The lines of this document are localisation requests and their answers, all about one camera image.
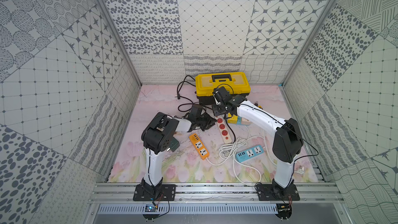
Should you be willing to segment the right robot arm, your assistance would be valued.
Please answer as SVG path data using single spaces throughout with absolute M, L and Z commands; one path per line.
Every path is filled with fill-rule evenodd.
M 231 114 L 246 118 L 274 138 L 272 152 L 277 158 L 277 166 L 273 184 L 282 189 L 288 188 L 293 182 L 295 161 L 304 143 L 297 121 L 271 115 L 242 95 L 232 96 L 225 87 L 214 89 L 212 94 L 215 98 L 212 105 L 215 116 Z

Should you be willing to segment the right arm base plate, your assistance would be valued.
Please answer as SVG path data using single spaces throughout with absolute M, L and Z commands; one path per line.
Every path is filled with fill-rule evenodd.
M 300 196 L 297 187 L 291 183 L 287 188 L 278 184 L 256 183 L 255 190 L 259 201 L 299 201 Z

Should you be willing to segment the yellow cube socket adapter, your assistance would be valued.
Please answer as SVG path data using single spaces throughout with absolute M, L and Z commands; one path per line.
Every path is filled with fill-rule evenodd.
M 237 123 L 238 123 L 238 120 L 239 120 L 239 117 L 236 116 L 236 115 L 231 115 L 231 114 L 228 114 L 228 115 L 227 115 L 227 122 L 228 122 L 228 123 L 237 124 Z

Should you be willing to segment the teal USB power strip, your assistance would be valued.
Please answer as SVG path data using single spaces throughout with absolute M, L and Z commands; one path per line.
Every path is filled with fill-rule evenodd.
M 240 151 L 235 155 L 235 159 L 239 163 L 243 163 L 249 159 L 255 158 L 264 153 L 263 147 L 257 145 L 255 147 Z

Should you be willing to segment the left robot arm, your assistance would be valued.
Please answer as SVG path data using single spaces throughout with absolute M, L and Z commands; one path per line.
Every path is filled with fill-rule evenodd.
M 183 117 L 158 112 L 143 131 L 141 139 L 146 152 L 146 174 L 142 184 L 152 189 L 162 185 L 162 162 L 176 132 L 191 133 L 197 129 L 206 131 L 216 124 L 199 104 L 193 104 Z

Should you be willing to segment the orange USB power strip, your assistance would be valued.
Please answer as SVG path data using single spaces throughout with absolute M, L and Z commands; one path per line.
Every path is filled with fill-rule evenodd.
M 204 143 L 202 142 L 202 140 L 199 138 L 199 136 L 196 133 L 194 133 L 189 136 L 189 140 L 194 146 L 195 150 L 198 152 L 200 158 L 202 160 L 206 160 L 209 157 L 209 152 L 205 147 Z

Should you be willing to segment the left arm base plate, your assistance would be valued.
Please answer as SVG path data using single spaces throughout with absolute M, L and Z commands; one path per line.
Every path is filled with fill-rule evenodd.
M 133 201 L 174 201 L 176 185 L 159 183 L 152 186 L 141 182 L 135 187 Z

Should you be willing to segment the cream power strip red sockets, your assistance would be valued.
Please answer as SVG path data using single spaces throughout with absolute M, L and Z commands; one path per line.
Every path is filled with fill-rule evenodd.
M 231 144 L 233 143 L 233 139 L 230 136 L 230 133 L 228 131 L 228 127 L 226 125 L 226 122 L 223 118 L 217 117 L 217 126 L 218 130 L 220 132 L 221 138 L 225 144 Z

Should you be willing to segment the dark green dragon cube adapter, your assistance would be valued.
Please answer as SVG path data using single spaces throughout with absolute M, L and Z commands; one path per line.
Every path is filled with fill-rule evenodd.
M 175 152 L 180 146 L 180 143 L 177 139 L 173 138 L 170 142 L 169 148 L 167 149 L 167 151 L 172 151 Z

